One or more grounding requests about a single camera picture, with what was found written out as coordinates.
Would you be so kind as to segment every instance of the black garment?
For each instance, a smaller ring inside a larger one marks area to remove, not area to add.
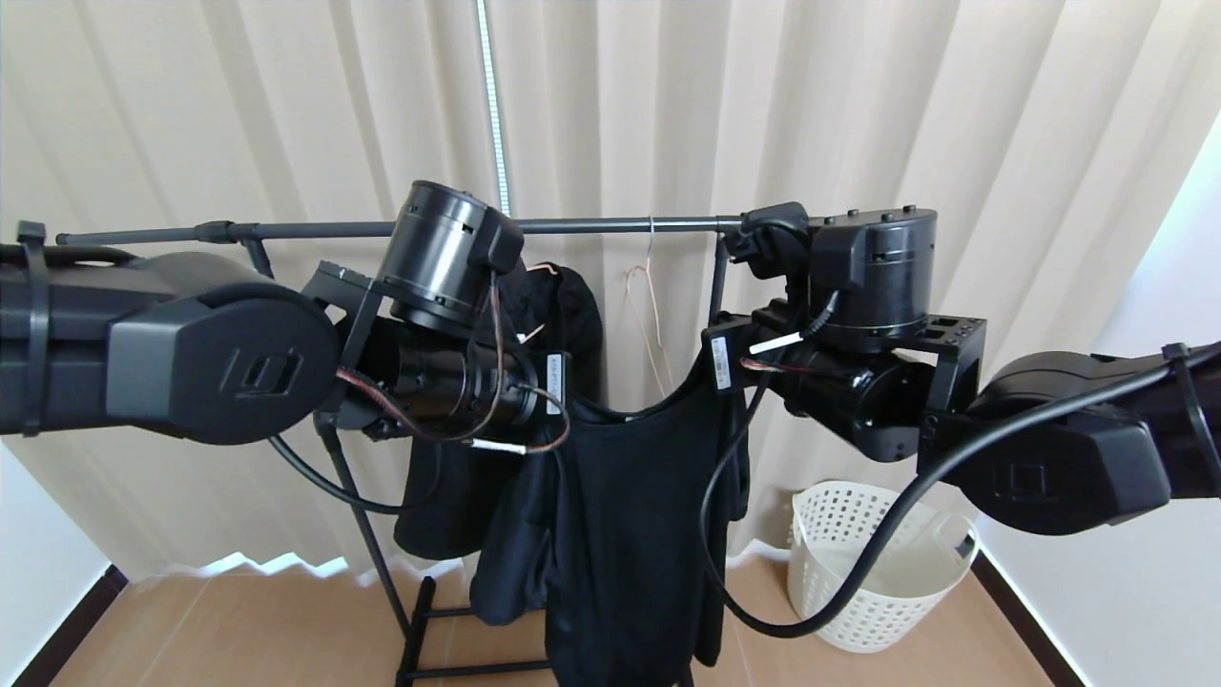
[[[717,395],[703,359],[640,414],[578,399],[568,442],[530,456],[496,513],[471,606],[490,625],[546,608],[562,686],[663,687],[692,655],[717,661],[723,606],[702,565],[700,503],[745,410],[741,394]],[[733,461],[709,513],[722,574],[725,530],[746,513],[745,441]]]
[[[501,314],[505,347],[527,351],[571,354],[571,388],[597,399],[602,382],[602,316],[593,293],[575,271],[518,268],[501,279]],[[518,333],[543,328],[525,345]],[[491,316],[485,316],[477,336],[495,345]],[[527,441],[529,437],[502,437]],[[432,499],[402,515],[394,523],[394,542],[407,553],[443,560],[477,552],[505,483],[521,470],[523,459],[501,451],[482,451],[458,444],[411,442],[411,470],[404,504],[418,504],[438,480]]]

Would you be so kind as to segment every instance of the dark brown baseboard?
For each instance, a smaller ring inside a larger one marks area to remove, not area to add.
[[[63,619],[55,635],[51,635],[46,644],[43,644],[34,660],[29,661],[26,670],[17,676],[12,687],[46,687],[50,685],[63,664],[68,663],[68,658],[93,630],[93,626],[98,625],[101,614],[106,613],[123,587],[127,587],[127,578],[123,577],[123,574],[118,572],[115,566],[107,567],[93,588],[85,592],[81,603],[72,609],[68,617]]]
[[[1005,619],[1017,631],[1017,636],[1034,654],[1034,659],[1043,666],[1043,671],[1051,678],[1051,683],[1056,687],[1085,687],[1077,671],[1068,665],[1060,649],[1051,643],[1051,638],[1043,631],[1026,604],[1017,598],[1013,588],[1001,577],[996,566],[988,560],[983,552],[976,556],[971,571],[976,574],[976,578],[996,603],[1000,613],[1005,614]]]

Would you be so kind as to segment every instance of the beige curtain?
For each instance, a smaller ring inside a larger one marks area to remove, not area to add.
[[[414,177],[497,198],[473,2],[44,0],[2,11],[9,232],[17,217],[53,231],[389,217]],[[1215,0],[488,0],[512,210],[919,203],[940,211],[934,304],[989,317],[989,370],[1088,349],[1221,110],[1219,12]],[[625,410],[670,387],[645,353],[658,332],[639,275],[625,297],[648,243],[527,246],[593,287],[609,399]],[[300,283],[322,256],[370,268],[380,246],[281,243],[272,255]],[[676,383],[706,315],[711,238],[658,237],[652,267]],[[725,306],[745,311],[780,289],[733,267]],[[330,472],[308,430],[288,438]],[[347,509],[261,445],[126,430],[9,443],[132,577],[234,550],[368,565]],[[405,443],[347,445],[366,495],[397,499]],[[739,547],[783,544],[788,497],[813,482],[897,487],[911,475],[857,458],[774,399],[751,451]],[[388,520],[375,520],[392,547]]]

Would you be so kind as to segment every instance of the perforated basket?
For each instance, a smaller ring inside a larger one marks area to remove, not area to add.
[[[789,600],[814,615],[844,583],[897,494],[853,482],[823,482],[792,498]],[[904,519],[852,602],[818,636],[840,649],[880,652],[915,627],[971,570],[971,521],[923,504]]]

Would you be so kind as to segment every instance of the garment rack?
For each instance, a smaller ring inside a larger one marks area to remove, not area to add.
[[[518,226],[526,234],[581,234],[581,233],[717,233],[716,250],[712,262],[712,293],[708,299],[708,323],[716,322],[717,312],[720,311],[722,295],[725,289],[725,270],[729,264],[729,250],[725,246],[724,232],[730,227],[741,223],[737,216],[676,216],[676,217],[613,217],[613,218],[531,218],[518,220]],[[271,268],[271,256],[264,245],[264,240],[280,238],[377,238],[389,237],[394,229],[394,222],[369,221],[369,222],[327,222],[327,223],[234,223],[230,221],[205,222],[192,227],[176,228],[151,228],[138,231],[109,231],[94,233],[60,233],[55,242],[60,245],[114,245],[125,243],[164,243],[175,240],[203,240],[205,243],[236,243],[245,248],[247,256],[254,268],[270,278],[275,278]],[[343,488],[359,495],[357,482],[352,476],[352,467],[344,455],[332,455],[335,472]],[[470,606],[435,609],[433,597],[437,591],[437,582],[430,576],[425,576],[420,582],[420,589],[415,597],[415,608],[408,617],[403,599],[398,594],[394,580],[391,577],[389,567],[386,565],[386,555],[374,534],[369,514],[360,508],[352,506],[352,515],[357,521],[357,528],[364,539],[369,558],[374,569],[377,570],[377,578],[386,592],[391,611],[398,621],[398,627],[403,632],[403,656],[399,660],[398,672],[394,676],[394,687],[413,687],[416,680],[435,677],[465,677],[473,675],[498,675],[505,672],[524,672],[532,670],[547,670],[551,664],[546,660],[513,661],[484,665],[464,665],[451,667],[420,667],[420,652],[424,648],[424,637],[427,632],[429,621],[438,617],[459,617],[474,615]],[[679,680],[680,687],[695,687],[691,670],[684,671]]]

